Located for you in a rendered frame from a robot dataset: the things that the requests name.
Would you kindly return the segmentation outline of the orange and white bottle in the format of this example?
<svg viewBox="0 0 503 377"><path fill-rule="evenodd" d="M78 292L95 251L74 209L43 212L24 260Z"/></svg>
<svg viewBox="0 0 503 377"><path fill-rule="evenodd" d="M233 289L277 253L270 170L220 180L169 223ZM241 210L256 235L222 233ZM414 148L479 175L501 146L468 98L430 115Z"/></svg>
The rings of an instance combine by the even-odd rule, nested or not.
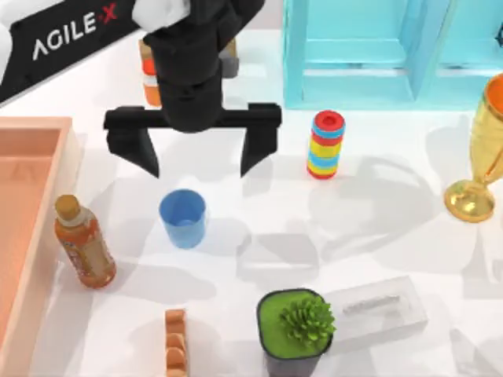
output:
<svg viewBox="0 0 503 377"><path fill-rule="evenodd" d="M144 75L143 88L146 102L153 107L160 108L162 104L152 50L142 39L138 41L138 47L141 58L141 70Z"/></svg>

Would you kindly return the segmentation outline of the grey and brown box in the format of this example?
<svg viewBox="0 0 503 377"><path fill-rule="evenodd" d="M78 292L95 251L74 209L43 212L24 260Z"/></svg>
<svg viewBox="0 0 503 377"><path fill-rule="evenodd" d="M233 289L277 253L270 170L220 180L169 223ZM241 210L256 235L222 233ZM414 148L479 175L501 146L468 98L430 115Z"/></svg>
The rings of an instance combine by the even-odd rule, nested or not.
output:
<svg viewBox="0 0 503 377"><path fill-rule="evenodd" d="M237 41L233 38L226 47L219 53L221 61L222 77L232 79L238 75L240 59L237 54Z"/></svg>

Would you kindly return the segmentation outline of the stack of coloured rings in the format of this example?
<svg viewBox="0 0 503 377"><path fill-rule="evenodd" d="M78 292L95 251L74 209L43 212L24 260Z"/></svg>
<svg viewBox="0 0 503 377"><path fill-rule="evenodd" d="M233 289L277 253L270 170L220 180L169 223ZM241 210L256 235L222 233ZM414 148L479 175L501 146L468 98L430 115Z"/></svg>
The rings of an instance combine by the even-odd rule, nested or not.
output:
<svg viewBox="0 0 503 377"><path fill-rule="evenodd" d="M307 157L312 177L325 180L336 174L345 126L344 117L333 110L321 111L314 117Z"/></svg>

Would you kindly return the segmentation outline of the blue cup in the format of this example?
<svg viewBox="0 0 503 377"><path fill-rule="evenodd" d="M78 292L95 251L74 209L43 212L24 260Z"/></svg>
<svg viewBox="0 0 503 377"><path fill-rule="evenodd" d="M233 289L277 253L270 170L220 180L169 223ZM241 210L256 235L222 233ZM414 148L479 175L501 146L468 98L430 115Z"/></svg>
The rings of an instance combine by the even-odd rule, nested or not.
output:
<svg viewBox="0 0 503 377"><path fill-rule="evenodd" d="M207 205L193 190L174 190L161 200L159 214L170 241L178 248L191 249L204 238Z"/></svg>

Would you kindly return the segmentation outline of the light blue rack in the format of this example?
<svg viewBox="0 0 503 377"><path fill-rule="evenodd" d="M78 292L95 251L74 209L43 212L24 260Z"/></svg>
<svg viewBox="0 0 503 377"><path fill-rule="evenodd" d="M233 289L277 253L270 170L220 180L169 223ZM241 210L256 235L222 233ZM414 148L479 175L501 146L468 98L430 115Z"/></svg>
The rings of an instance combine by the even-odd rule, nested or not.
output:
<svg viewBox="0 0 503 377"><path fill-rule="evenodd" d="M503 0L284 0L284 103L471 110L503 71Z"/></svg>

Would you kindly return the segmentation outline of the orange tea bottle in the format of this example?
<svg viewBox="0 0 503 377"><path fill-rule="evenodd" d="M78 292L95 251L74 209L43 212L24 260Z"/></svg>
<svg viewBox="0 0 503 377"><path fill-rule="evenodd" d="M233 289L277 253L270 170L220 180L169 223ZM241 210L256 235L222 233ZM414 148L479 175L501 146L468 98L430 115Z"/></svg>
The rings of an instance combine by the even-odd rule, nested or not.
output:
<svg viewBox="0 0 503 377"><path fill-rule="evenodd" d="M95 214L73 195L61 195L54 204L54 231L81 283L89 288L107 286L116 275Z"/></svg>

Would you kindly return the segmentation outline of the shallow salmon box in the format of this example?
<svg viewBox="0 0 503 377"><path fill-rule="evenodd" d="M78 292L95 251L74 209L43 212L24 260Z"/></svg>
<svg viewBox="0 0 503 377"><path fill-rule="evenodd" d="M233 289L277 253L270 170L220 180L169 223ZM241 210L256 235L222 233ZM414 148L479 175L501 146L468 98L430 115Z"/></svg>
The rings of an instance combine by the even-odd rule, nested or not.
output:
<svg viewBox="0 0 503 377"><path fill-rule="evenodd" d="M53 204L81 157L69 117L0 117L0 377L28 377L57 266Z"/></svg>

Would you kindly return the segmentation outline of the black pot with green plant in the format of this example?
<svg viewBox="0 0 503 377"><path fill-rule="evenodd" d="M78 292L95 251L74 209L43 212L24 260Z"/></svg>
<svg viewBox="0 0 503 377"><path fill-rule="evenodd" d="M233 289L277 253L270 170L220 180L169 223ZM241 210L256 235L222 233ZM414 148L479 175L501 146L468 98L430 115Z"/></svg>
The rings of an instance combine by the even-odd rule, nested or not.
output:
<svg viewBox="0 0 503 377"><path fill-rule="evenodd" d="M311 377L336 331L331 304L307 288L266 294L256 320L268 377Z"/></svg>

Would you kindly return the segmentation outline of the gold trophy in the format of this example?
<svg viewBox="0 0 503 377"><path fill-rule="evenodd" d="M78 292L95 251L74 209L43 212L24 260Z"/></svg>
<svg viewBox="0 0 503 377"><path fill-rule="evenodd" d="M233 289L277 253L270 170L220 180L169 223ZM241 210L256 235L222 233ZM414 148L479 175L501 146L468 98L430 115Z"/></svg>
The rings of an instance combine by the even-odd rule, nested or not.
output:
<svg viewBox="0 0 503 377"><path fill-rule="evenodd" d="M503 72L486 84L472 124L472 177L449 186L444 203L456 218L478 223L490 218L495 198L488 186L503 178Z"/></svg>

